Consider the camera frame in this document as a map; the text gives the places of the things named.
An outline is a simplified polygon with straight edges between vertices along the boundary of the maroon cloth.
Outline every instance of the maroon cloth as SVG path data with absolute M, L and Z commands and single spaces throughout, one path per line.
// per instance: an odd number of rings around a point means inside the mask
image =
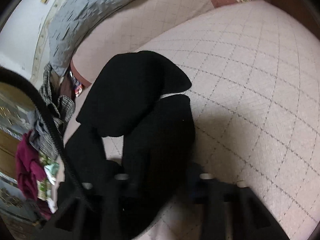
M 18 144 L 16 153 L 16 171 L 18 188 L 26 198 L 37 200 L 37 180 L 46 178 L 44 168 L 39 162 L 38 152 L 30 145 L 29 136 L 31 131 L 23 135 Z

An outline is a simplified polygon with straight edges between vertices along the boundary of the black curved tube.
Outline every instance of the black curved tube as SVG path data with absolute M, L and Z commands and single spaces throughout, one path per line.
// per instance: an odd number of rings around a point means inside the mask
M 53 141 L 54 146 L 57 149 L 58 154 L 61 157 L 61 160 L 64 163 L 65 172 L 68 173 L 70 176 L 70 179 L 72 183 L 75 185 L 76 190 L 78 190 L 78 197 L 85 201 L 88 208 L 93 210 L 93 207 L 91 203 L 89 202 L 88 198 L 86 197 L 86 194 L 84 193 L 84 189 L 82 187 L 82 184 L 80 183 L 80 180 L 78 178 L 78 175 L 76 174 L 75 170 L 72 168 L 72 165 L 70 164 L 70 160 L 68 156 L 64 154 L 64 146 L 63 141 L 61 140 L 59 136 L 58 129 L 54 125 L 54 121 L 51 117 L 51 114 L 45 105 L 42 97 L 36 90 L 36 88 L 24 77 L 20 76 L 19 74 L 5 69 L 0 66 L 0 82 L 6 83 L 8 85 L 12 85 L 21 91 L 23 91 L 35 104 L 36 108 L 38 109 L 39 113 L 41 114 L 41 117 L 44 121 L 44 124 L 46 125 L 49 135 Z

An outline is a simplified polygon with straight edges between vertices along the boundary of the white wall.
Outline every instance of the white wall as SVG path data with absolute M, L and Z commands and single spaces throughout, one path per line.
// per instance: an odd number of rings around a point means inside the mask
M 30 79 L 36 44 L 41 28 L 55 0 L 22 0 L 0 33 L 0 64 Z M 42 83 L 39 71 L 37 85 Z

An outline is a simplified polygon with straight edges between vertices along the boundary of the folded black garment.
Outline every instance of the folded black garment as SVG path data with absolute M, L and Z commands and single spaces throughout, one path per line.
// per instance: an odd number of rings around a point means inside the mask
M 80 125 L 65 146 L 65 154 L 76 170 L 81 183 L 91 183 L 94 195 L 103 195 L 103 186 L 122 167 L 106 159 L 102 138 L 95 128 Z
M 101 137 L 119 137 L 128 134 L 162 94 L 190 87 L 185 73 L 160 54 L 119 54 L 100 72 L 76 120 L 96 128 Z
M 195 140 L 190 99 L 173 95 L 124 136 L 122 166 L 129 175 L 122 231 L 132 239 L 145 230 L 185 178 Z

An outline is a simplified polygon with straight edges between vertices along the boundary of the grid pattern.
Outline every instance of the grid pattern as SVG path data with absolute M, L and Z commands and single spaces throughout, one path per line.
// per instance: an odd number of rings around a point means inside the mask
M 213 9 L 210 0 L 135 0 L 106 18 L 80 44 L 72 60 L 93 83 L 114 55 L 132 52 L 152 38 Z
M 254 1 L 199 16 L 140 49 L 171 59 L 192 81 L 195 160 L 222 181 L 245 180 L 291 239 L 307 239 L 320 220 L 319 41 Z M 173 200 L 142 239 L 198 239 L 201 220 L 186 209 Z

